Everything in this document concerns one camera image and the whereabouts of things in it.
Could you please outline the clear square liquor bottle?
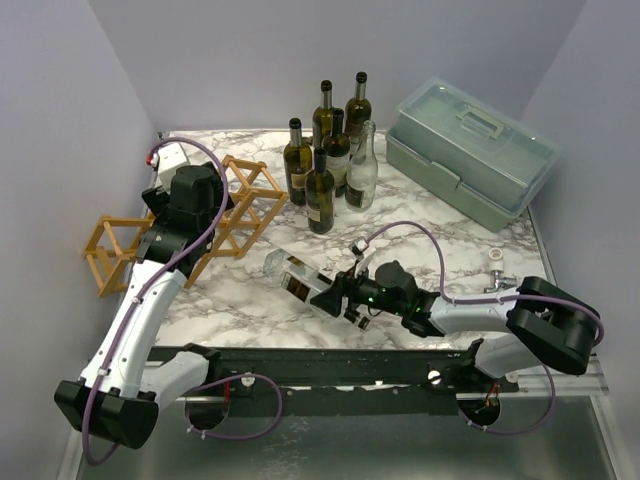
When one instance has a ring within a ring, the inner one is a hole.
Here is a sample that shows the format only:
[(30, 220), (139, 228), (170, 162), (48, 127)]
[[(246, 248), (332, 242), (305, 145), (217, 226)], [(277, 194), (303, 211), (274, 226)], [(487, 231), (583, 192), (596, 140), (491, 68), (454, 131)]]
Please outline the clear square liquor bottle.
[[(274, 285), (278, 285), (306, 305), (327, 314), (312, 306), (310, 300), (326, 290), (334, 280), (322, 274), (315, 267), (305, 263), (284, 249), (276, 249), (266, 256), (263, 273)], [(365, 330), (371, 319), (375, 318), (377, 314), (373, 314), (371, 310), (368, 310), (368, 314), (362, 316), (362, 320), (349, 321), (359, 329)]]

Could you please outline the wooden wine rack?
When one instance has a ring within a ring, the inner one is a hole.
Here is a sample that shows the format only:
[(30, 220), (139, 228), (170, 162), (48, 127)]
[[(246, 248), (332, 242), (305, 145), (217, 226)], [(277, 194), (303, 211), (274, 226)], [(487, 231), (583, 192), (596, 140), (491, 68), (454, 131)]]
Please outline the wooden wine rack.
[[(185, 284), (187, 288), (196, 282), (213, 258), (244, 257), (288, 200), (288, 194), (274, 180), (265, 163), (227, 155), (222, 165), (239, 181), (239, 187), (230, 193), (234, 206), (223, 214), (211, 243), (212, 250), (196, 264)], [(132, 265), (143, 234), (151, 228), (154, 219), (152, 213), (142, 218), (109, 215), (99, 218), (82, 252), (95, 278), (99, 297), (127, 289), (125, 270)]]

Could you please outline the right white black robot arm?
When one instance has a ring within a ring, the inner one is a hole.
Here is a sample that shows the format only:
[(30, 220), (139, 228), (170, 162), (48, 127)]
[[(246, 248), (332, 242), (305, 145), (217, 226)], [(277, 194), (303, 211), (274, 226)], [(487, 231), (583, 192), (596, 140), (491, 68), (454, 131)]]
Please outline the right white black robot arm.
[(340, 272), (310, 302), (333, 317), (349, 315), (360, 305), (394, 314), (421, 338), (496, 333), (494, 339), (475, 343), (470, 361), (460, 367), (462, 384), (474, 392), (507, 373), (538, 365), (582, 375), (600, 333), (595, 309), (540, 277), (529, 276), (501, 292), (447, 299), (419, 288), (396, 261), (382, 264), (373, 276)]

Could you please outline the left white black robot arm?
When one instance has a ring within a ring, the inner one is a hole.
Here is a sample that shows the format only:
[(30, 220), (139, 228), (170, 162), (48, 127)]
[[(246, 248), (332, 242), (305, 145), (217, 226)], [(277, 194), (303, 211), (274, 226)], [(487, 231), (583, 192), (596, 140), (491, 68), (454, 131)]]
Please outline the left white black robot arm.
[(157, 374), (145, 364), (169, 306), (233, 204), (211, 162), (179, 167), (168, 189), (149, 188), (142, 198), (155, 218), (141, 237), (125, 298), (79, 378), (61, 381), (54, 393), (75, 430), (131, 449), (148, 440), (160, 411), (183, 392), (209, 395), (221, 385), (220, 368), (191, 350)]

